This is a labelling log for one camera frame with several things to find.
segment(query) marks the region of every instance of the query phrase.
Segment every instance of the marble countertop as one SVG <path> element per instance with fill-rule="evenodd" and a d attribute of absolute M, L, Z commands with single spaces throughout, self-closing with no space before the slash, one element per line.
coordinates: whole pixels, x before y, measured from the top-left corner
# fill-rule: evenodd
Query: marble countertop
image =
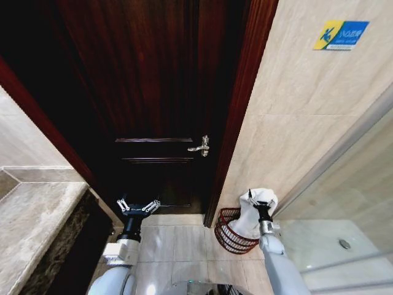
<path fill-rule="evenodd" d="M 0 294 L 18 294 L 87 189 L 20 183 L 0 200 Z"/>

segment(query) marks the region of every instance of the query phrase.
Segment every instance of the sign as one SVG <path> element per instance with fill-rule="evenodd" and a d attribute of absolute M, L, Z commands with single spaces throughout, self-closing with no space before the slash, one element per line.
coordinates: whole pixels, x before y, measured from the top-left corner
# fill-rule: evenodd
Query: sign
<path fill-rule="evenodd" d="M 367 25 L 368 22 L 329 20 L 325 23 L 314 50 L 351 50 Z"/>

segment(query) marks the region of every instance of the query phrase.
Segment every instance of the shower enclosure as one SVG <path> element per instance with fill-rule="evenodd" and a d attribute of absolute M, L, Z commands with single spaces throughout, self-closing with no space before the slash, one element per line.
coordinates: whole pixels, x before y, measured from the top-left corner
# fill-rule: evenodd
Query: shower enclosure
<path fill-rule="evenodd" d="M 393 89 L 274 217 L 313 294 L 393 294 Z"/>

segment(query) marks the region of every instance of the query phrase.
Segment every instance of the wooden door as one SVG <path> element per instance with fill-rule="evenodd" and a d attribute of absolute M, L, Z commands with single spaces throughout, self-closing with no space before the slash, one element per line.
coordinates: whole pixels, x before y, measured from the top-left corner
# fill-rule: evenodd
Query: wooden door
<path fill-rule="evenodd" d="M 23 10 L 9 4 L 4 18 L 18 22 L 3 32 L 1 55 L 110 205 L 126 193 L 128 202 L 160 199 L 162 213 L 204 213 L 250 3 L 42 0 Z M 205 135 L 207 157 L 187 150 Z"/>

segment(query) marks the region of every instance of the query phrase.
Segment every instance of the wire basket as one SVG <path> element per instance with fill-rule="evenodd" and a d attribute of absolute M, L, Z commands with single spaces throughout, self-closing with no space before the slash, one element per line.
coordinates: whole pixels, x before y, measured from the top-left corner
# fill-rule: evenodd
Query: wire basket
<path fill-rule="evenodd" d="M 222 208 L 214 228 L 217 241 L 227 251 L 234 254 L 245 254 L 259 244 L 259 239 L 244 238 L 231 230 L 228 223 L 239 219 L 240 208 Z"/>

